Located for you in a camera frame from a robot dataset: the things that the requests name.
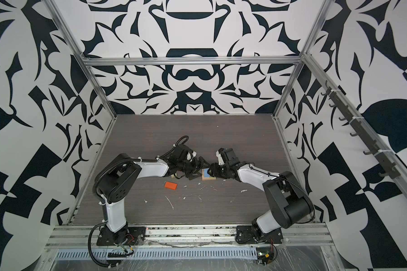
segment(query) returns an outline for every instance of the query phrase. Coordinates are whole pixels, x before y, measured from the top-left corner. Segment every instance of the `red wire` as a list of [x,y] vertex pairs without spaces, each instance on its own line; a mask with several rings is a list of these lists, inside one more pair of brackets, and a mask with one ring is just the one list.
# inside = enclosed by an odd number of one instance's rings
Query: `red wire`
[[130,234],[130,236],[132,237],[132,239],[130,241],[128,241],[128,245],[130,245],[130,242],[132,242],[134,240],[134,236],[132,236],[131,234]]

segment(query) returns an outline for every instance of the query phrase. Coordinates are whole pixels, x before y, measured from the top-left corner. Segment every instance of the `black cable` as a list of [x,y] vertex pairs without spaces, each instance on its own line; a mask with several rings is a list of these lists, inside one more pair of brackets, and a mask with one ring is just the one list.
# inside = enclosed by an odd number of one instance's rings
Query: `black cable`
[[103,263],[103,262],[98,261],[97,258],[95,258],[95,256],[94,256],[93,253],[92,253],[91,241],[92,241],[92,234],[94,233],[94,230],[95,230],[97,227],[104,226],[106,223],[107,223],[107,222],[103,222],[103,223],[99,223],[99,224],[95,225],[95,226],[92,228],[91,232],[89,233],[89,239],[88,239],[88,251],[89,251],[89,256],[90,256],[91,259],[94,261],[94,263],[96,263],[98,266],[101,266],[101,267],[109,267],[110,264],[105,264],[105,263]]
[[178,176],[176,176],[176,172],[175,172],[175,173],[174,173],[174,176],[175,176],[175,178],[177,178],[177,179],[179,180],[179,179],[181,179],[182,177],[184,177],[185,174],[184,174],[183,176],[181,176],[181,177],[178,177]]
[[[180,142],[181,140],[183,140],[184,138],[185,138],[185,140],[184,140],[183,142],[181,142],[181,144],[186,143],[189,137],[188,137],[188,136],[182,136],[182,137],[179,138],[178,141],[175,143],[175,146],[178,146],[179,142]],[[163,157],[165,157],[166,155],[170,154],[172,151],[174,151],[174,149],[175,149],[175,147],[171,148],[167,153],[161,155],[160,158],[163,158]]]
[[243,233],[243,231],[238,231],[238,232],[237,232],[237,235],[235,235],[235,242],[237,242],[237,243],[240,244],[240,245],[244,245],[244,244],[246,244],[248,241],[254,240],[253,238],[250,238],[250,239],[247,239],[247,240],[245,240],[245,241],[238,241],[238,236],[239,236],[239,234],[244,235],[244,233]]
[[[279,177],[279,178],[281,178],[282,180],[284,180],[284,181],[286,181],[286,182],[289,182],[291,185],[297,187],[297,188],[309,199],[309,201],[312,203],[312,200],[309,198],[309,195],[308,195],[306,192],[304,192],[303,189],[300,188],[300,187],[299,187],[298,185],[296,185],[295,183],[292,183],[292,182],[288,181],[286,178],[283,178],[282,176],[275,176],[275,175],[271,175],[270,172],[263,172],[263,171],[256,170],[256,169],[253,168],[253,166],[250,166],[250,163],[249,163],[249,167],[250,167],[250,169],[253,170],[253,171],[258,171],[258,172],[261,172],[261,173],[266,174],[266,175],[268,175],[268,176]],[[312,203],[312,208],[313,208],[313,215],[312,215],[311,219],[308,220],[308,221],[306,221],[306,222],[297,222],[298,224],[306,224],[306,223],[312,222],[312,221],[315,219],[315,206],[314,206],[313,203]]]
[[111,165],[110,167],[108,167],[108,169],[104,170],[102,173],[100,173],[97,178],[95,179],[95,183],[94,186],[92,187],[92,194],[94,194],[95,197],[99,198],[101,200],[102,203],[104,203],[104,199],[101,197],[101,195],[98,194],[98,185],[101,182],[101,180],[104,178],[104,176],[106,176],[107,174],[109,174],[110,172],[112,172],[116,167],[120,166],[120,165],[124,165],[127,164],[128,162],[157,162],[157,160],[155,159],[137,159],[137,158],[126,158],[123,160],[120,160],[116,163],[114,163],[113,165]]
[[271,259],[267,258],[266,255],[261,255],[261,256],[258,256],[258,263],[259,263],[259,260],[261,260],[262,265],[267,265],[267,264],[273,262],[274,260],[276,260],[277,255],[278,255],[277,248],[274,244],[271,244],[271,247],[272,247],[271,251],[268,253],[269,255],[272,256]]

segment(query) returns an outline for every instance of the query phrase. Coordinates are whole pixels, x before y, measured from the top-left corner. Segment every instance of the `wooden block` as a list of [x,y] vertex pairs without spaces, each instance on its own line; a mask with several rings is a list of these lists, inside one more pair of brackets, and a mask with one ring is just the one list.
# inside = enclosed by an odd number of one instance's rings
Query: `wooden block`
[[164,185],[164,187],[172,189],[172,190],[176,190],[177,186],[178,185],[174,182],[166,182],[166,184]]
[[207,168],[202,170],[202,180],[206,181],[206,180],[215,180],[215,179],[216,179],[216,177],[211,177],[208,174],[208,169]]

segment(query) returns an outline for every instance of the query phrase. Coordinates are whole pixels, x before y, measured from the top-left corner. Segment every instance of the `metal vent grille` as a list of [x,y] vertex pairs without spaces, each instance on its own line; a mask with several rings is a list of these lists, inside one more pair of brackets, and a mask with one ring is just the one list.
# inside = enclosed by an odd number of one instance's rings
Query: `metal vent grille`
[[[105,259],[113,249],[93,249],[99,259]],[[127,260],[182,260],[182,259],[256,259],[255,248],[137,248]],[[87,249],[60,249],[56,260],[89,260]]]

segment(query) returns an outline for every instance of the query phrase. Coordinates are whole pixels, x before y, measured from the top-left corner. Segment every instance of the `black mounting plate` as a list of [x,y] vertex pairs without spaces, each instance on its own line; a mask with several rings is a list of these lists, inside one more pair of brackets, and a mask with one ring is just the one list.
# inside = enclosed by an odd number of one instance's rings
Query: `black mounting plate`
[[[145,240],[146,227],[128,227],[128,231],[130,232],[132,238],[131,241],[127,242],[127,245],[135,245],[139,238],[141,240]],[[96,242],[97,246],[114,245],[111,241],[107,240],[106,235],[101,235],[102,237],[98,236],[98,240]]]
[[270,231],[269,233],[261,236],[259,241],[255,241],[253,238],[252,226],[237,226],[237,240],[242,244],[256,244],[261,242],[271,243],[273,240],[274,244],[282,244],[283,235],[281,228]]

